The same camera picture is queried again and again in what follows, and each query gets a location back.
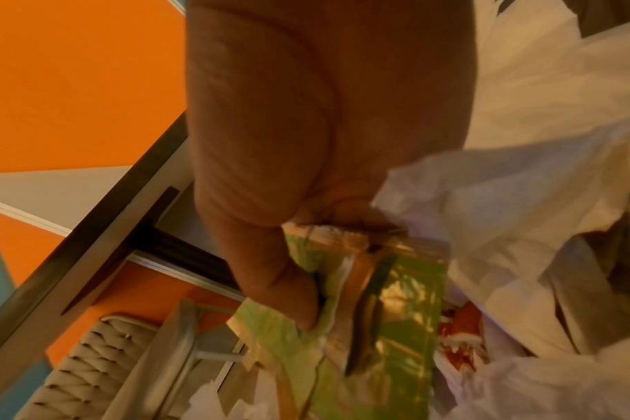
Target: blue panel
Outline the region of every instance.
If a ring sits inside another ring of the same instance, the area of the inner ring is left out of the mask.
[[[13,291],[13,285],[0,256],[0,306]],[[24,372],[24,375],[0,398],[0,420],[11,420],[27,402],[31,394],[45,381],[50,373],[46,360],[41,360]]]

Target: finger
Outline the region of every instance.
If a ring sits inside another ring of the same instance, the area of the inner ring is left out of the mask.
[[[198,209],[242,291],[291,318],[299,329],[310,330],[318,317],[317,287],[289,257],[282,229],[244,223],[212,208],[206,195],[198,197]]]

